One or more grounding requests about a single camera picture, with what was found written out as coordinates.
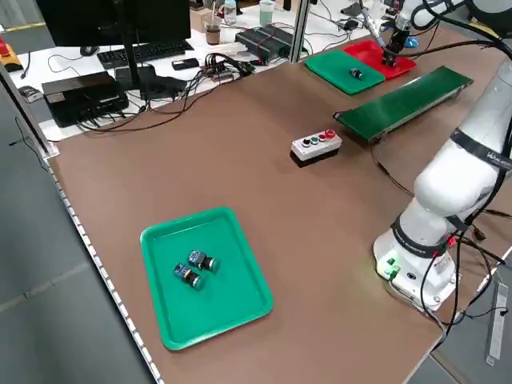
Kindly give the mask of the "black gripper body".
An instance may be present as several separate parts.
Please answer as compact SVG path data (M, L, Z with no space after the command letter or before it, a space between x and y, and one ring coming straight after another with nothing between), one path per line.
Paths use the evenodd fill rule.
M388 55L400 54L409 35L410 29L400 30L399 28L394 27L392 29L390 40L386 45L386 53Z

